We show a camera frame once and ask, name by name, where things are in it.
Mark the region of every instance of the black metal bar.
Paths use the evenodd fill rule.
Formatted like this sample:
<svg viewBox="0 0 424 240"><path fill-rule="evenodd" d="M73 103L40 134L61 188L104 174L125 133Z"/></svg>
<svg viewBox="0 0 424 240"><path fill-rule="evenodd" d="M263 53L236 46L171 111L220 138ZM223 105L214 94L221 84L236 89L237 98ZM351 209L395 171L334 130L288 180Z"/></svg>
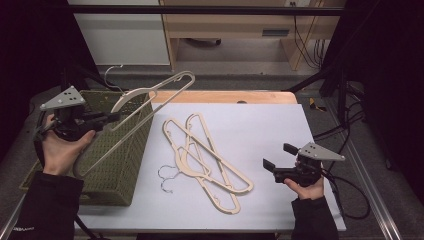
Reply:
<svg viewBox="0 0 424 240"><path fill-rule="evenodd" d="M345 8L249 7L249 6L155 6L155 5L46 5L46 10L83 14L210 14L344 16L361 13Z"/></svg>

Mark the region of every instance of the black jacket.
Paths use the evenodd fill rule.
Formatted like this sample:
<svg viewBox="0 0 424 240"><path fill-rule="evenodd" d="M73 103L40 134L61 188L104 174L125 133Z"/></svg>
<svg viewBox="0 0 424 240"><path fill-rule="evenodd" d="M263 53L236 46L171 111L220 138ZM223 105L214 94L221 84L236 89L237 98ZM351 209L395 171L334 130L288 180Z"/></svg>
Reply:
<svg viewBox="0 0 424 240"><path fill-rule="evenodd" d="M74 220L84 182L37 172L22 204L9 240L74 238ZM338 239L338 232L325 197L292 202L296 218L292 239Z"/></svg>

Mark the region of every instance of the cabinet door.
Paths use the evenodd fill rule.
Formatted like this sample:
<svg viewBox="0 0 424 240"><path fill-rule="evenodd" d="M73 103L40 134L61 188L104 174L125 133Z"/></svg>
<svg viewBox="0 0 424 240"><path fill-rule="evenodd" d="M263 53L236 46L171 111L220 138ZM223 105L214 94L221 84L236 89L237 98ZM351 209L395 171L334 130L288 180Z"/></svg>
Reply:
<svg viewBox="0 0 424 240"><path fill-rule="evenodd" d="M69 4L158 5L156 0L68 0ZM169 65L159 14L75 14L97 65Z"/></svg>

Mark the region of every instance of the storage basket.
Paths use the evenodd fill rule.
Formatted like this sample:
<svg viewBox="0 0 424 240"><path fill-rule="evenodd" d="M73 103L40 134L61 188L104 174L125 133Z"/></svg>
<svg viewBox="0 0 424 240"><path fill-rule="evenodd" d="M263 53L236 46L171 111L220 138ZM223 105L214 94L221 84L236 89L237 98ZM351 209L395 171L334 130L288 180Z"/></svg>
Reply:
<svg viewBox="0 0 424 240"><path fill-rule="evenodd" d="M92 111L110 112L119 97L119 92L81 91L86 100L86 108ZM149 95L142 94L127 102L121 108L121 121L148 101ZM79 163L79 170L85 173L100 157L116 144L138 122L152 112L152 105L147 104L143 110L134 115L114 132L104 131L94 141L90 150L84 154ZM124 141L110 156L84 179L84 188L80 197L82 205L129 206L134 195L135 185L140 170L141 160L147 143L151 118L139 128L129 139ZM39 161L33 166L20 188L28 190L36 171L41 171Z"/></svg>

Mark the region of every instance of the white tabletop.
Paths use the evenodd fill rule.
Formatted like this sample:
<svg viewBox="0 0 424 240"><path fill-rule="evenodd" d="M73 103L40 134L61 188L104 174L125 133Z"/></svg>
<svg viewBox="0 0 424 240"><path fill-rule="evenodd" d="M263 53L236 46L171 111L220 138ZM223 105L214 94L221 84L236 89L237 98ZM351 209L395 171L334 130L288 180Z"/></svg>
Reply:
<svg viewBox="0 0 424 240"><path fill-rule="evenodd" d="M161 189L159 168L175 166L174 152L163 134L162 125L169 118L185 124L189 115L198 112L206 120L216 151L254 183L251 192L238 196L241 211L237 214L218 211L198 181L184 174L164 184L173 193ZM180 134L177 129L170 130L177 139ZM294 227L291 201L296 194L284 184L275 183L272 173L262 167L262 160L265 158L277 167L293 167L295 156L284 152L283 144L303 147L310 141L312 135L299 104L171 103L154 116L131 206L81 206L79 215L90 229L120 232L290 230ZM161 174L175 172L163 169ZM230 179L236 188L243 187L233 176ZM228 193L211 189L223 205L232 206ZM328 181L325 181L325 195L337 228L346 230Z"/></svg>

